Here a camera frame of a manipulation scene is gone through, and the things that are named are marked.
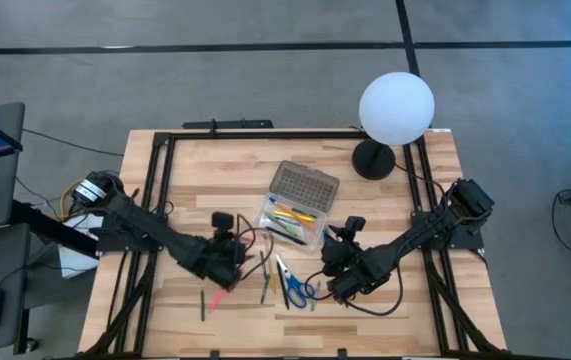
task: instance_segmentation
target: black lamp base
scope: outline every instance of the black lamp base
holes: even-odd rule
[[[372,139],[356,146],[352,166],[358,175],[369,180],[380,180],[389,175],[396,165],[396,155],[389,146]]]

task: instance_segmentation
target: blue scissor handle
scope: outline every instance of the blue scissor handle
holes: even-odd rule
[[[311,285],[307,285],[307,292],[305,292],[305,284],[293,276],[287,279],[287,297],[294,306],[299,309],[307,306],[307,298],[309,298],[307,294],[315,295],[315,290]]]

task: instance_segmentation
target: black cable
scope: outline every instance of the black cable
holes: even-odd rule
[[[23,131],[25,131],[25,132],[27,132],[27,133],[30,133],[30,134],[42,136],[42,137],[44,137],[44,138],[47,138],[47,139],[50,139],[50,140],[53,140],[53,141],[57,141],[57,142],[59,142],[59,143],[65,144],[65,145],[73,146],[73,147],[75,147],[75,148],[79,148],[79,149],[83,149],[83,150],[87,150],[87,151],[93,151],[93,152],[99,153],[99,154],[112,155],[112,156],[120,156],[120,157],[125,156],[124,154],[114,153],[114,152],[110,152],[110,151],[97,150],[97,149],[92,149],[92,148],[89,148],[89,147],[86,147],[86,146],[77,145],[77,144],[71,143],[71,142],[69,142],[69,141],[57,139],[57,138],[55,138],[55,137],[53,137],[53,136],[49,136],[49,135],[45,135],[45,134],[39,133],[38,131],[34,131],[34,130],[29,130],[29,129],[23,128]]]
[[[563,241],[563,239],[561,238],[561,236],[558,234],[558,229],[556,228],[556,217],[554,216],[555,212],[556,212],[556,203],[560,202],[560,196],[562,193],[567,192],[569,190],[561,190],[559,192],[556,193],[556,195],[554,196],[554,201],[552,202],[552,229],[554,229],[554,235],[556,235],[556,239],[558,239],[558,241],[563,244],[563,246],[571,251],[571,247],[569,247],[569,245],[567,245],[565,243],[565,241]]]
[[[374,315],[374,316],[387,316],[390,315],[391,313],[393,313],[394,311],[396,311],[398,309],[398,307],[401,305],[401,302],[403,301],[403,277],[401,276],[401,266],[400,264],[398,264],[396,266],[396,274],[398,275],[398,287],[399,287],[399,293],[398,293],[398,299],[396,299],[396,303],[394,304],[394,306],[392,306],[391,309],[385,311],[385,312],[376,312],[373,310],[369,310],[369,309],[365,309],[363,307],[360,307],[358,305],[354,305],[351,301],[349,300],[345,300],[345,304],[347,304],[347,306],[353,307],[354,309],[364,312],[366,314],[370,314],[370,315]]]
[[[55,197],[55,198],[47,199],[47,202],[56,201],[56,200],[58,200],[58,199],[60,199],[60,198],[61,198],[61,197],[60,197],[60,195],[59,195],[59,196],[57,196],[57,197]],[[40,203],[37,203],[37,204],[30,204],[31,207],[38,207],[38,206],[43,206],[43,205],[47,205],[47,203],[46,203],[45,201],[43,201],[43,202],[40,202]]]
[[[112,295],[112,303],[109,305],[109,313],[107,315],[107,329],[109,329],[109,325],[112,322],[112,314],[114,313],[114,306],[116,305],[116,295],[118,294],[118,287],[121,284],[121,275],[123,274],[123,267],[125,266],[125,259],[127,258],[127,251],[123,252],[123,256],[121,257],[121,262],[118,265],[118,272],[116,275],[116,284],[114,284],[114,294]]]
[[[248,276],[250,276],[254,271],[256,271],[256,269],[258,269],[259,267],[261,267],[261,265],[263,265],[267,259],[269,259],[269,256],[272,254],[272,250],[274,250],[274,236],[272,236],[272,233],[269,232],[267,229],[265,228],[254,228],[254,227],[250,227],[249,229],[243,231],[242,233],[240,233],[238,235],[238,237],[240,238],[241,236],[243,236],[244,234],[246,234],[249,231],[265,231],[266,233],[269,234],[269,238],[270,238],[270,246],[269,246],[269,250],[267,251],[267,254],[265,254],[265,258],[263,260],[261,260],[256,266],[254,266],[253,268],[251,268],[247,273],[245,273],[245,275],[243,275],[243,277],[241,277],[241,280],[245,280],[247,279]]]
[[[425,178],[423,178],[423,177],[420,177],[420,176],[418,176],[418,175],[416,175],[416,174],[413,174],[413,173],[409,172],[407,169],[405,169],[405,168],[399,166],[398,164],[396,164],[396,165],[394,165],[394,166],[396,166],[399,170],[405,171],[407,174],[409,174],[409,175],[412,176],[412,177],[417,178],[418,180],[424,181],[424,182],[426,182],[426,183],[428,183],[428,184],[436,185],[436,186],[438,187],[438,189],[441,191],[441,194],[445,194],[445,189],[443,189],[443,186],[442,186],[440,183],[438,183],[437,181],[427,180],[427,179],[425,179]]]
[[[165,201],[165,205],[167,205],[167,204],[172,205],[172,208],[168,212],[165,213],[165,216],[174,212],[174,203],[167,200],[167,201]],[[156,213],[158,213],[158,207],[155,207],[154,210],[152,210],[152,214],[156,214]]]
[[[1,279],[1,281],[0,281],[0,286],[1,286],[1,284],[2,284],[5,280],[7,280],[8,277],[10,277],[10,276],[11,276],[12,274],[14,274],[15,272],[20,271],[20,270],[30,270],[30,269],[33,269],[33,268],[39,267],[39,266],[43,266],[43,267],[50,268],[50,269],[53,269],[53,270],[72,270],[72,271],[81,271],[81,272],[82,272],[82,271],[88,271],[88,270],[94,269],[94,268],[89,268],[89,269],[75,269],[75,268],[66,267],[66,266],[65,266],[65,267],[58,267],[58,266],[47,265],[47,264],[45,264],[45,263],[33,263],[33,264],[31,264],[31,265],[23,265],[23,266],[21,266],[21,267],[18,267],[18,268],[16,268],[16,269],[10,271],[7,275],[5,275],[5,276]]]
[[[52,204],[49,203],[49,200],[48,200],[45,196],[43,196],[43,195],[41,195],[41,194],[39,194],[39,193],[37,193],[37,192],[35,192],[35,191],[30,190],[27,186],[25,186],[25,184],[21,181],[21,179],[18,178],[18,176],[16,176],[16,181],[17,181],[25,190],[27,190],[28,193],[30,193],[30,194],[32,194],[32,195],[35,195],[35,196],[38,196],[39,198],[41,198],[41,199],[45,202],[45,204],[47,204],[47,206],[49,206],[49,208],[52,209],[52,211],[54,212],[54,216],[56,216],[56,218],[58,218],[58,214],[56,213],[56,209],[54,209],[54,207],[52,206]]]
[[[252,229],[252,224],[250,224],[250,222],[245,218],[245,216],[241,215],[241,214],[236,214],[236,233],[239,233],[240,227],[239,227],[239,221],[238,219],[242,219],[245,224],[247,225],[248,229]],[[254,246],[254,242],[256,242],[256,231],[252,231],[252,241],[249,243],[249,245],[247,246],[247,248],[245,248],[245,252],[247,252],[249,249],[252,248],[252,246]]]
[[[488,267],[488,265],[487,265],[487,259],[485,259],[485,256],[483,256],[480,252],[478,252],[478,250],[469,249],[469,251],[471,251],[472,254],[476,255],[476,257],[478,257],[479,259],[481,259],[481,260],[485,263],[485,267]]]
[[[305,295],[307,295],[307,297],[309,297],[310,299],[315,300],[315,301],[323,301],[323,300],[329,298],[330,296],[332,296],[332,293],[329,293],[329,294],[327,294],[327,295],[325,295],[325,296],[323,296],[323,297],[317,298],[317,297],[315,297],[315,296],[310,295],[310,293],[309,293],[309,290],[308,290],[308,289],[309,289],[309,286],[310,286],[310,285],[309,285],[309,282],[310,282],[313,278],[315,278],[316,276],[318,276],[318,275],[320,275],[320,274],[322,274],[322,273],[323,273],[323,270],[317,271],[317,272],[313,273],[312,275],[310,275],[310,276],[307,278],[307,280],[305,280],[305,286],[303,286],[303,289],[305,289]]]

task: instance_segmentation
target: desk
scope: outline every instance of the desk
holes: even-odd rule
[[[154,131],[130,133],[120,173],[129,194],[144,186],[153,134]],[[434,179],[447,185],[460,177],[452,134],[430,130],[425,138]],[[168,191],[168,200],[175,205],[169,216],[170,224],[178,231],[211,236],[210,219],[215,210],[242,213],[253,219],[279,163],[291,160],[340,179],[329,214],[330,223],[343,225],[349,215],[364,216],[367,224],[357,241],[364,248],[387,243],[410,226],[413,205],[407,174],[394,170],[381,181],[360,178],[350,162],[358,142],[345,139],[178,141]],[[401,147],[393,149],[399,165],[405,166]],[[420,169],[418,156],[414,159]],[[160,161],[157,183],[162,171]],[[152,204],[156,204],[157,194],[158,184]],[[320,248],[314,254],[304,254],[282,244],[277,249],[300,279],[322,267]],[[452,251],[451,257],[461,305],[491,342],[504,347],[485,265],[469,251]],[[120,258],[121,254],[116,253],[100,260],[80,351],[93,345],[105,330]],[[209,356],[210,350],[217,349],[221,356],[336,356],[338,348],[346,348],[349,356],[438,354],[421,254],[415,251],[406,256],[401,267],[405,297],[398,311],[389,317],[372,317],[329,300],[318,303],[314,312],[309,307],[288,311],[280,290],[276,294],[269,291],[265,304],[260,305],[263,280],[259,271],[225,296],[217,310],[201,322],[200,290],[205,290],[209,306],[219,289],[210,281],[190,275],[163,252],[154,279],[143,355]],[[124,288],[121,286],[119,301]],[[393,275],[371,295],[357,296],[355,303],[381,311],[390,308],[397,295],[398,283]],[[451,316],[444,307],[450,347],[454,348]],[[126,349],[132,347],[137,319],[135,311]]]

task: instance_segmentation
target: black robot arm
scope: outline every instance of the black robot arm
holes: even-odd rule
[[[164,246],[178,265],[199,278],[207,277],[228,291],[240,280],[237,266],[245,261],[245,245],[234,241],[229,232],[234,225],[232,215],[215,212],[212,226],[217,230],[207,239],[174,231],[162,216],[144,210],[121,192],[114,193],[103,207],[108,216],[143,234],[143,241]]]
[[[336,239],[327,239],[322,249],[323,273],[333,277],[327,283],[339,303],[361,292],[369,294],[386,283],[400,259],[428,244],[446,246],[457,231],[474,234],[492,212],[494,202],[473,180],[458,180],[443,195],[432,212],[389,244],[362,250],[354,242],[357,231],[365,226],[362,217],[350,216],[345,227],[330,226]]]

